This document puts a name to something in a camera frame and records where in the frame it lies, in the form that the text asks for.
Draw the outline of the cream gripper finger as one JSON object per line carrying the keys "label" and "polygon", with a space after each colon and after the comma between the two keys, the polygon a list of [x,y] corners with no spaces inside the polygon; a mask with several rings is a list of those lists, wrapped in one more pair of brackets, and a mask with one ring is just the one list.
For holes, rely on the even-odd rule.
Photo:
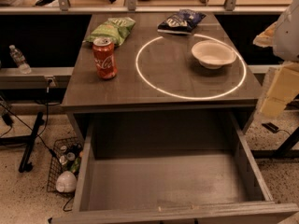
{"label": "cream gripper finger", "polygon": [[263,32],[257,35],[253,40],[253,44],[262,48],[272,47],[276,25],[277,23],[273,22]]}
{"label": "cream gripper finger", "polygon": [[299,63],[283,63],[279,68],[271,70],[264,87],[266,93],[259,112],[265,117],[276,118],[299,94]]}

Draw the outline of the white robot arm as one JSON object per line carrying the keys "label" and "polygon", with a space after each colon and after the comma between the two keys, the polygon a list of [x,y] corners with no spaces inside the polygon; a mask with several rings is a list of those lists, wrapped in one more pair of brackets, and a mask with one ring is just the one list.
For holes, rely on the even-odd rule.
{"label": "white robot arm", "polygon": [[274,55],[283,60],[258,104],[260,114],[275,118],[299,94],[299,0],[292,0],[278,20],[254,38],[253,44],[271,47]]}

